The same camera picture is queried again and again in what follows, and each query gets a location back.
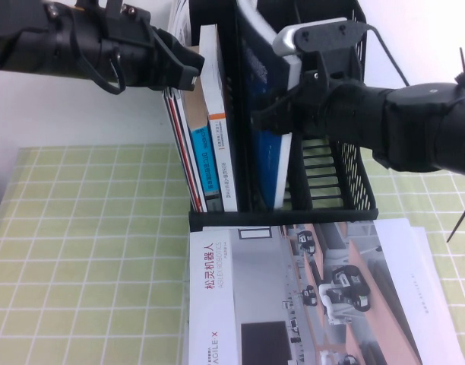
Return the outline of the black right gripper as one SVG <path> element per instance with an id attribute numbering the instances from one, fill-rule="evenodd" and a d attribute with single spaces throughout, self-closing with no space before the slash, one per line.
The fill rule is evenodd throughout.
<path id="1" fill-rule="evenodd" d="M 365 85 L 353 47 L 307 53 L 294 88 L 257 95 L 251 108 L 255 131 L 274 135 L 361 134 Z"/>

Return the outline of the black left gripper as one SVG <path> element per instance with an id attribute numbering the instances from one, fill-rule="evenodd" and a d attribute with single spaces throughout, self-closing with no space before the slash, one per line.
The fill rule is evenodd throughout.
<path id="1" fill-rule="evenodd" d="M 119 56 L 127 87 L 194 90 L 203 56 L 182 45 L 171 33 L 152 26 L 149 17 L 106 18 L 104 25 L 103 39 L 110 42 L 112 54 Z M 169 54 L 163 76 L 157 35 Z"/>

